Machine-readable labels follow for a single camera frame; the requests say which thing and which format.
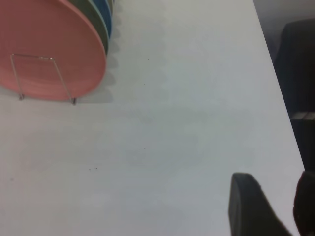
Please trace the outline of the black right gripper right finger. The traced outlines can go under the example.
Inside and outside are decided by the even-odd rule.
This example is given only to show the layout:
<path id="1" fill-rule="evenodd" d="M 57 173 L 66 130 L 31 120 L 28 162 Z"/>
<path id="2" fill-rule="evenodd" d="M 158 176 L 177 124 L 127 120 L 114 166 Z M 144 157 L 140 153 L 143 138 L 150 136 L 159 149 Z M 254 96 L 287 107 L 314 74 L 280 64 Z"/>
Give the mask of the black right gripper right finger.
<path id="1" fill-rule="evenodd" d="M 315 235 L 315 173 L 304 171 L 298 181 L 293 217 L 301 236 Z"/>

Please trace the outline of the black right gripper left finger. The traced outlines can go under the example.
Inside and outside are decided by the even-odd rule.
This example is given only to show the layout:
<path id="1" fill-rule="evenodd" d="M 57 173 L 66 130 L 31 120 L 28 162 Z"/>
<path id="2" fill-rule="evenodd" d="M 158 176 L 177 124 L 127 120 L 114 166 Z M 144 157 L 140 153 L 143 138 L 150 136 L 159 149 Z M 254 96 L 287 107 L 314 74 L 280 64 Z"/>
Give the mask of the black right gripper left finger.
<path id="1" fill-rule="evenodd" d="M 289 236 L 258 181 L 247 173 L 231 177 L 228 217 L 232 236 Z"/>

